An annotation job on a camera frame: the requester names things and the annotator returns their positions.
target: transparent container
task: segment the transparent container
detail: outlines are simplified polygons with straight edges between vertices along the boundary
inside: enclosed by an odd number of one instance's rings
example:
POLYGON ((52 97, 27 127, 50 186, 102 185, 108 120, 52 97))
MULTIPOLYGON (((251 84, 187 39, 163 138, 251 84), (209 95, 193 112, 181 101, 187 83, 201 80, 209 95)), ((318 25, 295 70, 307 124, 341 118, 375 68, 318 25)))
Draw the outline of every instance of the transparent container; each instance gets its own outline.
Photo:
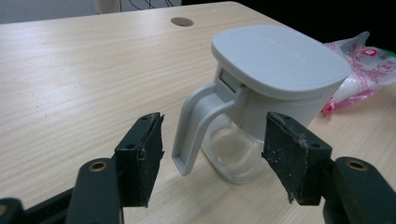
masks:
POLYGON ((214 81, 185 101, 172 158, 188 175, 200 148, 216 170, 246 183, 267 165, 268 111, 308 126, 350 73, 347 61, 290 28, 255 25, 218 33, 214 81))
POLYGON ((225 115, 207 128, 202 150, 213 167, 231 182, 243 184, 269 167, 262 158, 264 143, 242 131, 225 115))

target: dark background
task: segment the dark background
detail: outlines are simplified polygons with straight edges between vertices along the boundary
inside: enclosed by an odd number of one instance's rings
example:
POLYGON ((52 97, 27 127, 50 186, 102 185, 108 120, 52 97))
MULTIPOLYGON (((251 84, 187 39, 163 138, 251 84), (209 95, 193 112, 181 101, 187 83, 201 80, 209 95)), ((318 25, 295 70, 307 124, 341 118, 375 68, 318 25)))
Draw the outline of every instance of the dark background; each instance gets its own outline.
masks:
MULTIPOLYGON (((368 47, 396 52, 396 7, 394 0, 236 0, 260 13, 280 21, 305 35, 328 43, 370 32, 368 47)), ((182 0, 194 5, 213 0, 182 0)))

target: pitcher handle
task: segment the pitcher handle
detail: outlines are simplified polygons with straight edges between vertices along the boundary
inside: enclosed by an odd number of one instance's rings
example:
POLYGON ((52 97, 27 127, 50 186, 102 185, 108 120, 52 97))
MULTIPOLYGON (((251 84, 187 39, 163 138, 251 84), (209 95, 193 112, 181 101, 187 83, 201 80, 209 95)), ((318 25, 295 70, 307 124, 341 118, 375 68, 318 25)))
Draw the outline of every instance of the pitcher handle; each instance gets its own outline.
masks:
POLYGON ((172 159, 182 175, 188 175, 198 156, 210 122, 226 111, 245 105, 248 88, 235 91, 220 78, 194 91, 181 109, 172 159))

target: wooden table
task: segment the wooden table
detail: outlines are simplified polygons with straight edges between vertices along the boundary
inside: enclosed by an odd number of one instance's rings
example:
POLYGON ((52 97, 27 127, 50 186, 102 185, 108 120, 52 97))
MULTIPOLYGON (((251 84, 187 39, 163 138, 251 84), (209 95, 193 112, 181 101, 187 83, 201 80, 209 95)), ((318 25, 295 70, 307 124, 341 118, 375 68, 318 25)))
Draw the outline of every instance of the wooden table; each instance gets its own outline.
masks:
MULTIPOLYGON (((202 153, 186 177, 171 160, 182 103, 215 74, 212 36, 264 23, 279 24, 228 2, 0 25, 0 198, 28 208, 72 188, 83 163, 111 157, 136 119, 160 111, 158 179, 147 209, 124 209, 126 223, 322 223, 321 207, 289 204, 271 171, 235 185, 202 153)), ((366 160, 395 189, 395 115, 392 85, 309 128, 334 159, 366 160)))

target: black cable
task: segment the black cable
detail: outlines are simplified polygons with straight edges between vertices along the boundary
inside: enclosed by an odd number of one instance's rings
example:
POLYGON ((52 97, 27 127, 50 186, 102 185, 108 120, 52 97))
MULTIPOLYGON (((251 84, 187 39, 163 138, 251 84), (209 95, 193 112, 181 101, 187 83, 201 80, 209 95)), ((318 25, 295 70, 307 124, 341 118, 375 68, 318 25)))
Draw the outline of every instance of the black cable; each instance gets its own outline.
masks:
POLYGON ((135 6, 135 5, 131 2, 131 0, 128 0, 128 1, 129 1, 129 3, 131 3, 131 5, 132 5, 133 7, 135 7, 137 10, 142 10, 142 8, 135 6))
POLYGON ((151 4, 151 0, 145 0, 145 2, 148 4, 148 8, 155 8, 152 4, 151 4))
POLYGON ((169 4, 173 7, 173 4, 172 4, 172 2, 170 1, 170 0, 165 0, 165 2, 169 2, 169 4))

